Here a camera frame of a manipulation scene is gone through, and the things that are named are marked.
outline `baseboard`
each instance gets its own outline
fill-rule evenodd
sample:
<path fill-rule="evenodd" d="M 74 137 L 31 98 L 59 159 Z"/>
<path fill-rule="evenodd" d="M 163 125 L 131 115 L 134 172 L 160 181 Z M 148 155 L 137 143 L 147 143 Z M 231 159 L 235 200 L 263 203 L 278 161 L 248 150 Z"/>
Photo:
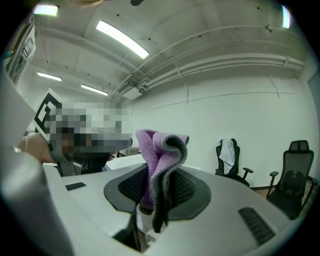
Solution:
<path fill-rule="evenodd" d="M 254 187 L 250 187 L 250 189 L 252 190 L 268 190 L 270 188 L 269 186 L 254 186 Z"/>

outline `ceiling light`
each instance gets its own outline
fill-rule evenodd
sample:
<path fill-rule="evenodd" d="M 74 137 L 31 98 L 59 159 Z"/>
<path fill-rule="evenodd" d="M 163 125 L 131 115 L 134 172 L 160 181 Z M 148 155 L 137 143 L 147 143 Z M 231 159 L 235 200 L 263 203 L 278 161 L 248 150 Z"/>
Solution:
<path fill-rule="evenodd" d="M 290 27 L 290 12 L 284 5 L 282 5 L 282 13 L 282 26 L 288 29 Z"/>
<path fill-rule="evenodd" d="M 48 4 L 37 4 L 33 9 L 34 14 L 42 14 L 42 15 L 49 15 L 49 16 L 57 16 L 58 14 L 58 7 L 55 5 L 48 5 Z"/>
<path fill-rule="evenodd" d="M 50 79 L 53 79 L 53 80 L 57 80 L 57 81 L 62 82 L 61 77 L 58 77 L 58 76 L 54 76 L 54 75 L 50 75 L 50 74 L 45 74 L 45 73 L 41 73 L 41 72 L 38 72 L 38 75 L 39 75 L 40 77 L 50 78 Z"/>
<path fill-rule="evenodd" d="M 147 57 L 149 53 L 143 49 L 139 44 L 133 41 L 130 37 L 116 29 L 115 27 L 105 23 L 104 21 L 100 20 L 96 29 L 107 34 L 108 36 L 114 38 L 115 40 L 119 41 L 121 44 L 128 47 L 130 50 L 135 52 L 139 55 L 142 59 Z"/>
<path fill-rule="evenodd" d="M 102 94 L 102 95 L 104 95 L 104 96 L 108 96 L 108 93 L 106 93 L 106 92 L 104 92 L 104 91 L 102 91 L 102 90 L 97 90 L 97 89 L 95 89 L 95 88 L 86 86 L 86 85 L 84 85 L 84 84 L 81 84 L 81 87 L 84 88 L 84 89 L 93 91 L 93 92 L 95 92 L 95 93 Z"/>

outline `mesh chair back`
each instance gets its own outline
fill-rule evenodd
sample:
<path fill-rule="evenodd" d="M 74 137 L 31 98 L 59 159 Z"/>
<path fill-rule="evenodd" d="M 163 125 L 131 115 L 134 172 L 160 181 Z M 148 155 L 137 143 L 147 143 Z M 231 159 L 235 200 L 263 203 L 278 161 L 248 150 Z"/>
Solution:
<path fill-rule="evenodd" d="M 307 178 L 314 159 L 306 140 L 293 141 L 283 153 L 283 169 L 275 189 L 295 197 L 303 197 Z"/>
<path fill-rule="evenodd" d="M 231 170 L 229 171 L 230 175 L 237 175 L 239 172 L 239 156 L 240 156 L 240 147 L 237 146 L 237 141 L 232 138 L 232 143 L 233 143 L 233 148 L 234 148 L 234 166 L 231 168 Z M 220 170 L 224 170 L 225 169 L 225 165 L 224 162 L 219 158 L 220 154 L 221 154 L 221 149 L 222 149 L 222 140 L 220 140 L 220 145 L 217 146 L 215 148 L 216 151 L 216 155 L 218 157 L 218 168 Z"/>

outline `ceiling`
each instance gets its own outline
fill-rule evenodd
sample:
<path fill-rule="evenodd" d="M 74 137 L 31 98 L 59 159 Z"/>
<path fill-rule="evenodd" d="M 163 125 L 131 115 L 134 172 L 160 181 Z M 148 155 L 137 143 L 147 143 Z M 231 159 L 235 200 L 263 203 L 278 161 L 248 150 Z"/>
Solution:
<path fill-rule="evenodd" d="M 290 67 L 300 70 L 307 54 L 296 25 L 282 28 L 281 6 L 267 0 L 144 0 L 139 6 L 110 0 L 96 7 L 50 3 L 59 5 L 58 16 L 36 15 L 36 51 L 28 79 L 51 83 L 37 76 L 49 72 L 62 77 L 57 86 L 83 92 L 85 84 L 109 93 L 110 100 L 121 99 L 117 91 L 126 82 L 145 89 L 239 60 L 262 65 L 274 59 L 275 65 L 292 62 Z M 98 31 L 101 20 L 149 56 L 141 59 Z"/>

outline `office chair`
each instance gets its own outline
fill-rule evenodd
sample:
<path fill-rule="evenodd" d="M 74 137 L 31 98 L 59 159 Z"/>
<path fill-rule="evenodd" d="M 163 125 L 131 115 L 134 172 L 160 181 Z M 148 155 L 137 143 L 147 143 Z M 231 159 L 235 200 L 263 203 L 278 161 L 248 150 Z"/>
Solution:
<path fill-rule="evenodd" d="M 215 148 L 216 155 L 218 157 L 218 169 L 215 170 L 215 174 L 219 176 L 224 176 L 230 179 L 233 179 L 235 181 L 241 182 L 242 184 L 246 185 L 247 187 L 250 187 L 250 184 L 246 181 L 246 177 L 248 173 L 253 173 L 253 170 L 250 170 L 249 168 L 243 168 L 245 170 L 245 174 L 243 177 L 240 177 L 238 174 L 239 172 L 239 156 L 240 156 L 240 147 L 237 146 L 237 141 L 232 138 L 231 139 L 233 142 L 233 147 L 234 147 L 234 166 L 231 168 L 230 172 L 228 174 L 225 174 L 224 169 L 225 165 L 224 162 L 219 158 L 221 154 L 221 149 L 222 149 L 222 140 L 220 140 L 220 145 Z"/>
<path fill-rule="evenodd" d="M 291 220 L 297 218 L 305 206 L 315 185 L 316 178 L 309 177 L 309 171 L 314 159 L 314 152 L 309 150 L 306 140 L 291 142 L 289 150 L 283 153 L 283 169 L 275 190 L 270 194 L 277 171 L 270 173 L 271 182 L 267 194 L 267 200 L 281 209 Z M 312 182 L 310 191 L 302 205 L 307 180 Z"/>

